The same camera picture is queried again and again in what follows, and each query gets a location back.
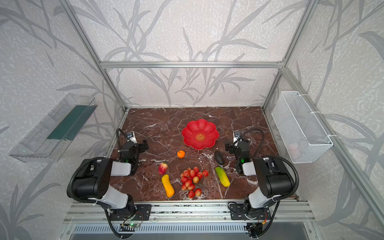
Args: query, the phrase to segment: yellow squash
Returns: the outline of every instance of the yellow squash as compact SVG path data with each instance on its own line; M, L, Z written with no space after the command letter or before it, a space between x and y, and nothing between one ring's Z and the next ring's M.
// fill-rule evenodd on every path
M230 183L230 181L229 181L229 179L227 177L227 174L225 173L224 169L222 169L221 167L216 167L215 170L216 170L216 173L218 175L218 178L220 179L221 184L224 187L229 187L229 185L231 183Z
M175 194L175 190L173 189L170 181L169 181L169 175L166 174L161 178L161 182L163 183L163 186L166 190L167 197L171 197Z

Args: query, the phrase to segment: gray wall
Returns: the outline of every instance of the gray wall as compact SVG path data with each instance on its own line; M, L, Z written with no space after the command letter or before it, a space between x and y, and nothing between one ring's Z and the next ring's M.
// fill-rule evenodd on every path
M70 0L103 61L281 61L306 0ZM111 69L130 106L262 106L276 69Z
M383 196L384 1L327 1L317 6L289 69ZM267 118L280 154L284 144ZM311 164L296 164L298 193L308 200L325 239L384 239L384 230L332 150Z
M87 157L103 154L122 111L58 1L0 1L0 239L51 240L72 200L66 185ZM68 93L96 108L57 163L23 163L10 150Z

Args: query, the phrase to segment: small orange fruit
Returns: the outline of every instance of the small orange fruit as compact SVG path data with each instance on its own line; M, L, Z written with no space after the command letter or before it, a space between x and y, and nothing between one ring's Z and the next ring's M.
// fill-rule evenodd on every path
M183 158L185 156L185 152L183 150L180 150L180 151L177 152L177 156L179 158Z

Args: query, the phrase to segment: red marble table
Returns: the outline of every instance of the red marble table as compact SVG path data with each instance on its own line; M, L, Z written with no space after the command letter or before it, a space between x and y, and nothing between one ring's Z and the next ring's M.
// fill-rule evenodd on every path
M220 137L213 147L197 151L184 144L181 131L189 121L200 118L213 122ZM200 171L208 170L209 176L204 179L202 195L193 199L243 199L258 187L257 178L237 174L235 156L229 155L224 145L233 141L233 130L244 132L251 127L259 127L265 132L265 142L259 155L276 155L276 145L260 107L130 109L122 130L134 131L139 143L146 139L149 150L140 154L141 166L134 176L111 177L110 184L123 193L131 194L135 201L187 200L188 191L181 190L180 173L188 167L197 166ZM246 139L251 140L252 155L261 140L261 134L250 132ZM177 157L179 150L185 151L182 159ZM215 173L218 164L213 155L216 150L222 152L226 161L223 168L231 182L229 187L224 187ZM111 157L117 156L115 146ZM158 173L162 162L168 164L166 174L175 189L175 195L171 198L166 197L162 176Z

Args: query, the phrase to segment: flower-shaped red bowl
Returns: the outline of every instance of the flower-shaped red bowl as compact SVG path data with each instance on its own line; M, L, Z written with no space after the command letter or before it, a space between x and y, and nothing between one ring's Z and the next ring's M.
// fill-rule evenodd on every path
M212 147L219 136L216 125L205 119L190 121L181 134L184 136L184 143L196 150Z

